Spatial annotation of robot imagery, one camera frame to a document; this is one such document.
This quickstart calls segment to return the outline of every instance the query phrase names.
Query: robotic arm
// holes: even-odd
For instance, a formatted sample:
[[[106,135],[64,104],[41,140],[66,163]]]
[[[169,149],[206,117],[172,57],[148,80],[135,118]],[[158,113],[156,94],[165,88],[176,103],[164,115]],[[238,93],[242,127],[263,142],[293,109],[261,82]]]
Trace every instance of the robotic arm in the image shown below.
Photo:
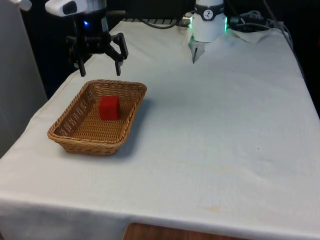
[[[10,0],[22,10],[28,11],[30,0]],[[123,33],[111,36],[107,23],[107,0],[49,0],[45,3],[48,13],[58,17],[73,16],[76,36],[68,36],[70,59],[77,64],[81,76],[86,75],[84,57],[91,54],[107,54],[115,62],[116,74],[121,74],[121,65],[128,57]],[[117,52],[110,43],[120,48]]]

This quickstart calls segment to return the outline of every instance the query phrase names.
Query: white tablecloth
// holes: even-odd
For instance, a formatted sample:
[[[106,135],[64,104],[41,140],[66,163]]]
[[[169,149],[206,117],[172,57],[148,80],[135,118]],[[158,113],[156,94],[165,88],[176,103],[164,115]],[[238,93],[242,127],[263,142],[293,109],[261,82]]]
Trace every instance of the white tablecloth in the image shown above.
[[[6,240],[120,240],[132,222],[249,239],[320,239],[320,121],[276,31],[229,34],[192,64],[185,30],[121,22],[129,58],[95,55],[0,160]],[[142,82],[131,134],[111,157],[68,154],[47,130],[85,82]]]

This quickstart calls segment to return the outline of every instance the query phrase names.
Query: white wall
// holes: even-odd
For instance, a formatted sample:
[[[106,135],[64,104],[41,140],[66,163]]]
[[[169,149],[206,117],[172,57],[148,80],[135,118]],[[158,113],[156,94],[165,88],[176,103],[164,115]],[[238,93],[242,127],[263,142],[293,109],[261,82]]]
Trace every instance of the white wall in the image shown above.
[[[0,157],[46,100],[20,11],[0,0]]]

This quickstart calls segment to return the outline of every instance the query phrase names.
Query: red cube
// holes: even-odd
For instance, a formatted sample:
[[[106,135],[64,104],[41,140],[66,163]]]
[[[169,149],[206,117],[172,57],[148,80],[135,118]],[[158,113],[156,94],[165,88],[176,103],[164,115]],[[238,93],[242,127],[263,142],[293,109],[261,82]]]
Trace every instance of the red cube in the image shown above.
[[[118,120],[120,118],[120,103],[118,96],[103,96],[99,103],[101,120]]]

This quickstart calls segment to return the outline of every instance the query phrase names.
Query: green led light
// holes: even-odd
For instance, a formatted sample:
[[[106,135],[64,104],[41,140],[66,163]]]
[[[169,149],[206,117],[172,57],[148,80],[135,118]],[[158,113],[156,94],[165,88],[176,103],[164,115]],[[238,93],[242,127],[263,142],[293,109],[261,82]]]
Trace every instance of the green led light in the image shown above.
[[[193,18],[193,16],[190,17],[190,24],[189,24],[190,29],[192,29],[192,18]]]
[[[228,29],[228,18],[225,17],[225,21],[224,21],[224,31],[226,32]]]

